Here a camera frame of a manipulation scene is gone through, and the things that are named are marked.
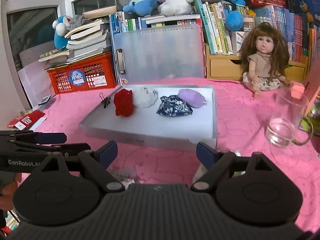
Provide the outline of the person left hand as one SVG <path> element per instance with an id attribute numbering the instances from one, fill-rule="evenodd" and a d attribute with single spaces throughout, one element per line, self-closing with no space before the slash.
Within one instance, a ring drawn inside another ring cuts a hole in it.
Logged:
<path id="1" fill-rule="evenodd" d="M 11 211 L 13 209 L 13 195 L 22 181 L 22 174 L 17 173 L 15 179 L 3 187 L 2 195 L 0 196 L 0 207 L 3 211 Z"/>

